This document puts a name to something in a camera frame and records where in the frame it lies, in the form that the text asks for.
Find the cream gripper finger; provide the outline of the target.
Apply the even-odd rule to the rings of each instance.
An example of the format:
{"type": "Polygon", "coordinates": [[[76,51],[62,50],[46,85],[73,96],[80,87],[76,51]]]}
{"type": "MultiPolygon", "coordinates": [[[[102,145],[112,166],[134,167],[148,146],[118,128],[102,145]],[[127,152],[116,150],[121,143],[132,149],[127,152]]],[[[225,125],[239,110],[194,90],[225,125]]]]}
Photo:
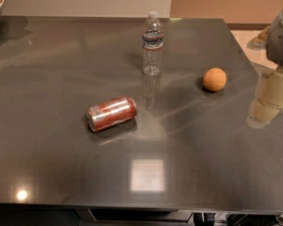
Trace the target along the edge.
{"type": "Polygon", "coordinates": [[[260,129],[268,125],[281,111],[277,105],[254,99],[249,106],[246,122],[254,129],[260,129]]]}
{"type": "Polygon", "coordinates": [[[263,73],[259,77],[256,98],[262,105],[283,108],[283,70],[263,73]]]}

